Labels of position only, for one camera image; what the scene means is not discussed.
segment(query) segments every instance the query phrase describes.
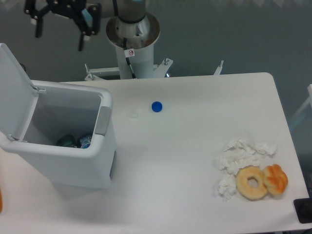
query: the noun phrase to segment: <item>orange object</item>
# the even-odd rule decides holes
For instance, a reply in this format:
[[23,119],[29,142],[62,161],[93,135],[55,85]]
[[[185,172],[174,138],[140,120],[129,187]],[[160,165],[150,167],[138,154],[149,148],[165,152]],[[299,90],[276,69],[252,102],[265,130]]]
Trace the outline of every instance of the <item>orange object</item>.
[[279,165],[273,164],[272,166],[265,167],[263,174],[263,183],[267,186],[270,194],[280,195],[285,191],[288,185],[288,178]]

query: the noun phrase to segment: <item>bagel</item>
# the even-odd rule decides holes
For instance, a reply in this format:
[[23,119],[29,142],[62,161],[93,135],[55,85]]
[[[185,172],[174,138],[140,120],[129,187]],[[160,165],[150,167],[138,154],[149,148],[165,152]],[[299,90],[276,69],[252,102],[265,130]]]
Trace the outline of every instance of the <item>bagel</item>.
[[265,167],[263,174],[263,183],[267,186],[270,194],[280,195],[285,191],[288,185],[288,178],[279,165],[273,164],[272,166]]
[[[258,186],[250,186],[248,184],[249,179],[255,179],[258,182]],[[235,183],[238,191],[250,200],[261,199],[268,192],[263,184],[263,172],[257,167],[246,167],[240,170],[236,176]]]

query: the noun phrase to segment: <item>gray floor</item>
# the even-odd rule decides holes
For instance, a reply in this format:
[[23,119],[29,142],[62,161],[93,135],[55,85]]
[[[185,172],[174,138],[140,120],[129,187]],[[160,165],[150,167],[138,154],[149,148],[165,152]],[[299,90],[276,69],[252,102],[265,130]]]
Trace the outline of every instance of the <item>gray floor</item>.
[[[148,1],[148,11],[161,27],[155,63],[173,59],[172,76],[211,75],[222,59],[223,74],[271,73],[289,119],[312,83],[312,1],[264,0],[261,7],[256,2],[262,1]],[[83,80],[84,63],[116,67],[106,22],[102,20],[102,31],[78,52],[79,31],[71,20],[47,15],[43,36],[36,39],[22,6],[6,10],[0,1],[0,42],[26,66],[31,79]],[[304,173],[312,172],[312,114],[292,137]]]

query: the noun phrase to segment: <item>warning sticker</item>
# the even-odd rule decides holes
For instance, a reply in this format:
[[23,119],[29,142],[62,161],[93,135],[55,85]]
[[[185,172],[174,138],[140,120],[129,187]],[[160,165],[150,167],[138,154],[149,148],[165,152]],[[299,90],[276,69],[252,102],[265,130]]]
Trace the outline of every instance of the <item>warning sticker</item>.
[[135,50],[134,49],[125,50],[124,52],[125,52],[126,58],[133,57],[135,55]]

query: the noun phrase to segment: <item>metal bracket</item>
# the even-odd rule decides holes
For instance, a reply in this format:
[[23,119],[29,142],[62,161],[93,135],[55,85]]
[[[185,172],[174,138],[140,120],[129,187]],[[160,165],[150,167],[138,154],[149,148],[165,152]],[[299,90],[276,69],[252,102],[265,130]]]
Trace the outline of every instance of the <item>metal bracket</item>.
[[167,75],[167,72],[173,62],[173,60],[165,58],[163,62],[154,70],[154,78],[169,77],[169,75]]
[[[168,70],[173,64],[173,60],[165,58],[160,65],[154,64],[154,78],[160,77],[169,77]],[[98,68],[98,69],[89,69],[88,65],[84,65],[86,68],[87,77],[85,81],[93,80],[105,80],[100,77],[109,77],[109,76],[118,76],[119,68],[110,67],[110,68]]]

